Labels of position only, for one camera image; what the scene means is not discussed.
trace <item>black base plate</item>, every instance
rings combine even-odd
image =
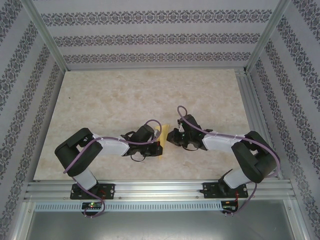
[[[226,194],[221,192],[218,186],[218,182],[204,182],[202,184],[203,190],[200,193],[204,195],[205,199],[235,199],[236,192],[239,199],[246,199],[248,195],[247,186],[242,184],[237,188],[230,189]]]
[[[111,183],[98,183],[94,187],[92,187],[89,192],[93,193],[94,195],[98,196],[103,200],[112,200],[114,199],[115,195],[115,185]],[[71,200],[96,200],[95,197],[85,193],[78,187],[77,184],[72,185]]]

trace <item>yellow block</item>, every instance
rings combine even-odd
[[[162,154],[164,154],[165,150],[165,144],[167,141],[167,136],[168,136],[168,131],[169,131],[169,124],[161,125],[162,127],[162,132],[158,138],[158,141],[160,141],[160,146],[162,147]],[[156,126],[154,129],[160,131],[160,126]]]

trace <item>cable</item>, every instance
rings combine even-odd
[[[180,112],[180,108],[184,109],[185,110],[185,115],[188,114],[188,111],[187,109],[184,107],[184,106],[181,106],[179,105],[177,107],[177,112],[178,114],[180,115],[180,117],[185,121],[186,124],[188,124],[190,127],[194,128],[194,129],[197,129],[199,132],[202,132],[204,134],[209,134],[209,135],[212,135],[212,136],[220,136],[220,137],[225,137],[225,138],[229,138],[229,139],[240,139],[240,140],[244,140],[244,141],[247,141],[251,144],[255,144],[255,145],[258,145],[259,147],[265,149],[268,153],[271,154],[271,156],[274,158],[275,162],[276,162],[276,170],[274,173],[268,175],[267,177],[270,178],[270,177],[274,177],[276,176],[279,171],[280,171],[280,160],[279,158],[277,157],[277,155],[270,149],[268,148],[267,146],[261,144],[260,142],[258,141],[255,141],[255,140],[251,140],[249,138],[246,138],[246,137],[243,137],[243,136],[235,136],[235,135],[229,135],[229,134],[223,134],[223,133],[218,133],[218,132],[215,132],[215,133],[212,133],[212,132],[208,132],[208,131],[204,131],[202,130],[201,128],[198,128],[196,127],[195,125],[191,124],[190,122],[188,122],[184,116],[182,116],[181,112]]]
[[[155,142],[161,135],[162,132],[162,126],[161,123],[158,120],[155,119],[151,119],[148,120],[145,124],[148,124],[150,122],[156,122],[157,124],[159,124],[160,126],[160,130],[159,133],[156,137],[154,137],[154,139],[150,140],[150,141],[146,141],[146,142],[134,142],[134,141],[127,141],[127,140],[123,140],[123,139],[119,139],[117,137],[113,137],[113,136],[103,136],[103,137],[97,137],[93,140],[91,140],[83,149],[82,151],[75,157],[75,159],[70,163],[70,165],[63,171],[63,173],[67,173],[70,168],[72,168],[72,166],[78,161],[78,159],[82,156],[82,154],[84,154],[84,152],[91,146],[91,144],[93,144],[96,141],[102,140],[102,139],[110,139],[110,140],[115,140],[118,142],[122,142],[122,143],[127,143],[127,144],[133,144],[133,145],[146,145],[146,144],[152,144],[153,142]]]
[[[70,165],[64,170],[63,173],[64,173],[64,174],[67,173],[67,172],[70,170],[70,168],[72,168],[72,166],[73,166],[73,165],[78,161],[78,159],[82,156],[82,154],[84,154],[84,152],[90,147],[90,145],[92,145],[92,144],[93,144],[94,142],[96,142],[96,141],[99,141],[99,140],[102,140],[102,139],[111,139],[111,140],[115,140],[115,141],[119,141],[119,142],[127,143],[127,144],[133,144],[133,145],[146,145],[146,144],[151,144],[151,143],[155,142],[155,141],[160,137],[160,135],[161,135],[162,126],[161,126],[161,123],[160,123],[158,120],[155,120],[155,119],[148,120],[145,124],[148,124],[148,123],[150,123],[150,122],[156,122],[157,124],[159,124],[159,128],[160,128],[158,135],[155,136],[154,139],[152,139],[152,140],[150,140],[150,141],[146,141],[146,142],[134,142],[134,141],[127,141],[127,140],[119,139],[119,138],[117,138],[117,137],[112,137],[112,136],[97,137],[97,138],[91,140],[91,141],[81,150],[81,152],[75,157],[75,159],[70,163]],[[82,191],[84,191],[86,194],[89,194],[90,196],[96,198],[97,200],[100,200],[100,202],[101,202],[102,205],[103,205],[102,211],[98,212],[97,214],[95,214],[95,215],[93,215],[93,216],[88,216],[88,215],[86,215],[86,211],[87,211],[87,208],[86,208],[86,209],[84,210],[84,212],[83,212],[84,217],[86,217],[86,218],[91,218],[91,219],[92,219],[92,218],[96,218],[96,217],[100,216],[101,214],[103,214],[104,211],[106,210],[105,201],[104,201],[102,198],[98,197],[97,195],[95,195],[95,194],[89,192],[88,190],[86,190],[86,189],[85,189],[83,186],[81,186],[81,184],[78,183],[74,178],[72,178],[72,179],[76,182],[76,184],[78,185],[78,187],[79,187]]]
[[[87,212],[87,210],[88,210],[88,208],[86,208],[86,209],[84,210],[84,212],[83,212],[84,217],[85,217],[85,218],[91,218],[91,219],[92,219],[92,218],[99,217],[101,214],[103,214],[104,211],[106,210],[105,201],[104,201],[102,198],[98,197],[97,195],[94,195],[93,193],[91,193],[91,192],[89,192],[88,190],[86,190],[86,189],[85,189],[83,186],[81,186],[81,184],[78,183],[74,178],[72,178],[72,179],[76,182],[76,184],[78,185],[78,187],[79,187],[82,191],[84,191],[86,194],[89,194],[90,196],[92,196],[92,197],[100,200],[100,202],[101,202],[102,205],[103,205],[102,211],[100,211],[100,212],[98,212],[97,214],[92,215],[92,216],[89,216],[89,215],[86,214],[86,212]]]
[[[236,206],[235,207],[239,206],[238,199],[239,199],[239,193],[238,193],[238,191],[235,191],[235,202],[236,202]]]
[[[255,183],[254,189],[253,189],[251,195],[249,196],[249,198],[242,204],[242,206],[241,206],[236,212],[233,213],[233,215],[238,214],[239,212],[241,212],[241,211],[245,208],[245,206],[249,203],[249,201],[250,201],[250,200],[253,198],[253,196],[255,195],[256,190],[257,190],[257,187],[258,187],[258,184]]]
[[[137,162],[137,163],[140,163],[140,162],[142,162],[142,161],[144,161],[144,160],[146,159],[146,157],[144,157],[142,160],[138,161],[138,160],[133,159],[132,155],[130,155],[130,158],[131,158],[133,161]]]

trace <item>striped patterned wall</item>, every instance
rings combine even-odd
[[[250,73],[281,169],[320,239],[320,1],[292,0]]]
[[[0,1],[0,239],[10,237],[63,79],[18,0]]]
[[[278,0],[35,0],[71,70],[244,67]]]

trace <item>marble tabletop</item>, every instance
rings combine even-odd
[[[141,69],[71,71],[62,87],[34,180],[69,180],[54,154],[81,128],[117,137],[149,119],[177,127],[177,106],[188,109],[203,129],[246,134],[248,120],[233,69]],[[218,179],[238,167],[232,153],[186,151],[166,142],[162,158],[98,156],[89,166],[98,180]]]

